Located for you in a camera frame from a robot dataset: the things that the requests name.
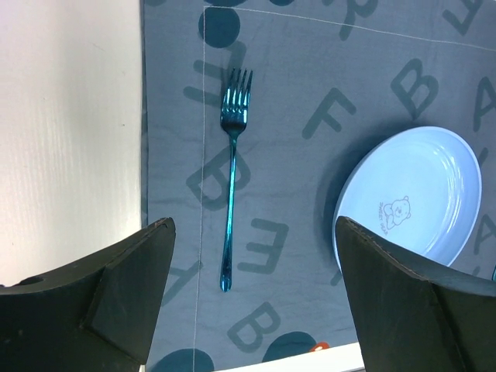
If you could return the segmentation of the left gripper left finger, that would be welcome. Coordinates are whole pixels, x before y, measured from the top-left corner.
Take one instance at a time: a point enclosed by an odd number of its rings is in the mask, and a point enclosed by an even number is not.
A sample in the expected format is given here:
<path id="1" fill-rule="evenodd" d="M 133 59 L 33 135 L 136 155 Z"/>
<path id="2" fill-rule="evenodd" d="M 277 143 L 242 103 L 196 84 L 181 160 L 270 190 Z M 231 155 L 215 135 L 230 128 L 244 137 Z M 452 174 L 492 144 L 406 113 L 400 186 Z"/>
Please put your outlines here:
<path id="1" fill-rule="evenodd" d="M 1 289 L 3 371 L 138 371 L 174 252 L 173 219 Z"/>

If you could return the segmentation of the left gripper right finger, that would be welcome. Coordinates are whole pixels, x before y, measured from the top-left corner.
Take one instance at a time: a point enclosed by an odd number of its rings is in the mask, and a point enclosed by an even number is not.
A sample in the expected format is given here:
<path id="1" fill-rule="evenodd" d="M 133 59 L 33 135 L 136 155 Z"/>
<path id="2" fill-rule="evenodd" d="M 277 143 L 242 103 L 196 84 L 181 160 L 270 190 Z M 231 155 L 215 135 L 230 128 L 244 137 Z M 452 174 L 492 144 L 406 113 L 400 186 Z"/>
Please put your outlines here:
<path id="1" fill-rule="evenodd" d="M 367 371 L 493 371 L 495 283 L 336 221 L 341 272 Z"/>

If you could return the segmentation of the blue plastic plate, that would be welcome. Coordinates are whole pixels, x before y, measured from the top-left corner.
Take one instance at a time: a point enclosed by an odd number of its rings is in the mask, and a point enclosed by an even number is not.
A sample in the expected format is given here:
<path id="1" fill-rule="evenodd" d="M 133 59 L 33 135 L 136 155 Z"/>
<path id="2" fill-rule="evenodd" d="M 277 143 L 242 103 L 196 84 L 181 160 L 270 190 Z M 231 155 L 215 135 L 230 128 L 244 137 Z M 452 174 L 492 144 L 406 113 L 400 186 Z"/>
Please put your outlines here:
<path id="1" fill-rule="evenodd" d="M 448 129 L 421 126 L 386 139 L 356 165 L 333 217 L 349 217 L 449 267 L 473 231 L 481 194 L 481 169 L 468 143 Z"/>

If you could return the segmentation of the blue letter-print placemat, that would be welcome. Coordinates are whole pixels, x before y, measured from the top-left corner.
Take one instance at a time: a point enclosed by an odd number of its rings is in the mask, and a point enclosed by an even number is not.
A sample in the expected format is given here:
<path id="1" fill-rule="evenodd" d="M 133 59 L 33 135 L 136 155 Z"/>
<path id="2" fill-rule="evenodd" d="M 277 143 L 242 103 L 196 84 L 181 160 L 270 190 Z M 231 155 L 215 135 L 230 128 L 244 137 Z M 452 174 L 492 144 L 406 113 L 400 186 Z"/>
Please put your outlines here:
<path id="1" fill-rule="evenodd" d="M 356 341 L 332 249 L 350 172 L 403 130 L 473 148 L 482 202 L 455 268 L 495 266 L 493 1 L 147 1 L 143 215 L 176 242 L 149 371 L 214 371 Z M 219 286 L 232 70 L 253 72 L 237 140 L 232 287 Z"/>

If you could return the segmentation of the blue metal fork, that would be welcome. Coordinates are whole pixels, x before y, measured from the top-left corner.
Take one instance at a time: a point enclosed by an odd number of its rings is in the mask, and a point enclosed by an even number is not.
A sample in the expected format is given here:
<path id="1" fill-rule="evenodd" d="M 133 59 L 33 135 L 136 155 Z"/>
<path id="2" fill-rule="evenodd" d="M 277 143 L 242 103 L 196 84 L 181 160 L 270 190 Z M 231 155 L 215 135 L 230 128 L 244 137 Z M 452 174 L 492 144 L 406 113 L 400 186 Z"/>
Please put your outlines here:
<path id="1" fill-rule="evenodd" d="M 237 140 L 246 129 L 250 105 L 250 90 L 253 72 L 234 68 L 222 99 L 220 124 L 229 137 L 229 183 L 226 215 L 226 233 L 222 251 L 219 286 L 223 292 L 232 287 L 233 265 L 233 207 L 236 190 L 236 148 Z"/>

